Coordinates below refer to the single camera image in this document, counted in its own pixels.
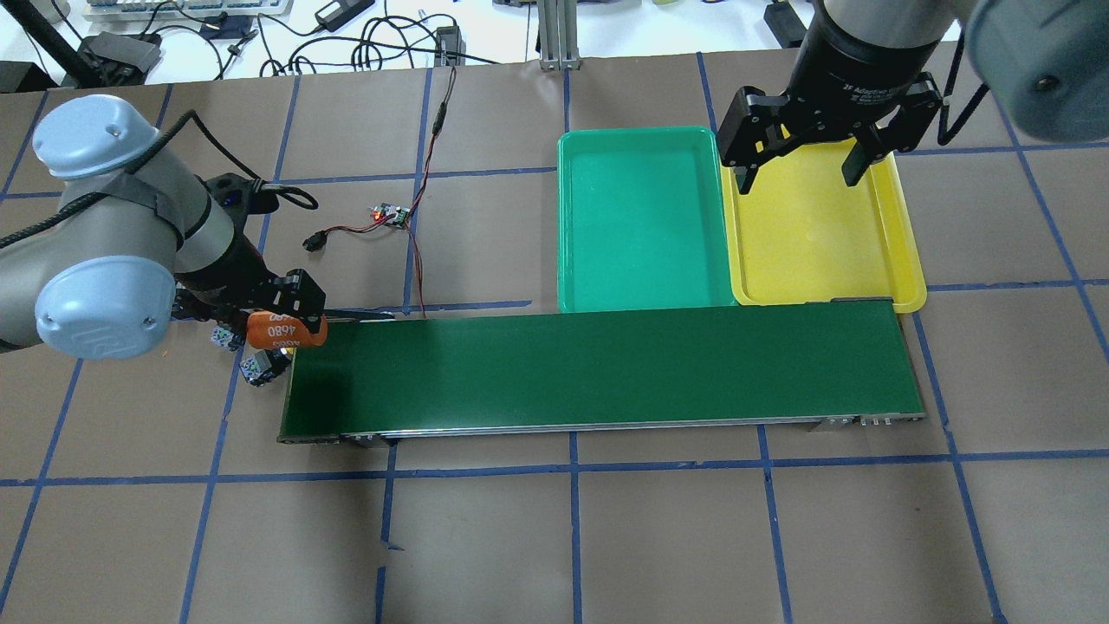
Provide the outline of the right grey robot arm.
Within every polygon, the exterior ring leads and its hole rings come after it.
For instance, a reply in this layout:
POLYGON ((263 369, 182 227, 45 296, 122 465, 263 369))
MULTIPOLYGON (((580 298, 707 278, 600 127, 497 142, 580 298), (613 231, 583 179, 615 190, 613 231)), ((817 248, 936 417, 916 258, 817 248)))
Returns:
POLYGON ((816 1, 788 86, 737 90, 718 158, 747 193, 772 158, 849 140, 853 186, 934 120, 947 145, 988 94, 1031 139, 1105 139, 1105 1, 816 1))

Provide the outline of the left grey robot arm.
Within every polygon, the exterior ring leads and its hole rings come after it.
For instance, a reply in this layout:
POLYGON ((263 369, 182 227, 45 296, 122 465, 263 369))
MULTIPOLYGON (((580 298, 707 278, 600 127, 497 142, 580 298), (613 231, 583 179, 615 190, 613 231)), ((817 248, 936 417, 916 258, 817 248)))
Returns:
POLYGON ((55 214, 3 237, 3 352, 45 344, 88 360, 130 359, 163 341, 173 310, 255 348, 321 345, 325 293, 309 273, 269 272, 245 221, 311 194, 238 173, 202 180, 170 149, 187 111, 159 130, 119 96, 48 112, 32 146, 64 184, 55 214))

